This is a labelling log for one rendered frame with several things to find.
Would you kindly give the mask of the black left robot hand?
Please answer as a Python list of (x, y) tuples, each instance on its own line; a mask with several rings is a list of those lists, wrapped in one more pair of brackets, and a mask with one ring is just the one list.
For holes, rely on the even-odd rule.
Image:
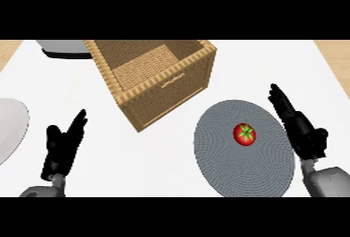
[(83, 141), (86, 125), (86, 110), (83, 109), (73, 120), (67, 132), (57, 125), (46, 128), (46, 161), (42, 171), (42, 179), (51, 181), (57, 174), (69, 175), (79, 147)]

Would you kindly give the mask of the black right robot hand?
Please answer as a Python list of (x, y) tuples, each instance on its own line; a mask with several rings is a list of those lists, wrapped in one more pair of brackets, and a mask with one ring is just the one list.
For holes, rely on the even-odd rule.
[(289, 97), (275, 83), (271, 84), (268, 100), (274, 104), (277, 114), (284, 122), (287, 137), (300, 159), (324, 158), (328, 131), (314, 127), (305, 113), (294, 109)]

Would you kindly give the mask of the red tomato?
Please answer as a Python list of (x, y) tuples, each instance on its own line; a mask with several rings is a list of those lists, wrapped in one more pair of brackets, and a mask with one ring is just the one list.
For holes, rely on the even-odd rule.
[(247, 123), (240, 123), (234, 128), (232, 136), (243, 146), (252, 146), (256, 142), (256, 129)]

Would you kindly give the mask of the grey round placemat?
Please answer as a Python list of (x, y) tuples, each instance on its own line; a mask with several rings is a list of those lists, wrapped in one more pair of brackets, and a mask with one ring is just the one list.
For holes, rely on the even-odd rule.
[[(240, 123), (256, 129), (243, 146), (232, 136)], [(280, 197), (294, 177), (294, 152), (278, 119), (252, 102), (227, 100), (203, 114), (194, 132), (194, 154), (215, 190), (227, 197)]]

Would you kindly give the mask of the brown wicker basket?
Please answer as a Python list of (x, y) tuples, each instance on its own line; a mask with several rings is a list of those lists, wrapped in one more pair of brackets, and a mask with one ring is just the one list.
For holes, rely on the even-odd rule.
[(216, 47), (207, 40), (88, 40), (85, 45), (141, 131), (209, 87)]

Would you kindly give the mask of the white round plate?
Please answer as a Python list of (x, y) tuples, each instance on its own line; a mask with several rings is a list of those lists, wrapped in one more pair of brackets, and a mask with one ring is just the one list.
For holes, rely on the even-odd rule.
[(15, 152), (29, 131), (29, 108), (12, 99), (0, 98), (0, 165)]

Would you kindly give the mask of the grey appliance with black base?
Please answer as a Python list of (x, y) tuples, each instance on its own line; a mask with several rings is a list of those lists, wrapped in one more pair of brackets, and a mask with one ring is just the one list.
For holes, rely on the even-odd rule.
[(92, 55), (83, 40), (39, 40), (48, 57), (60, 59), (91, 59)]

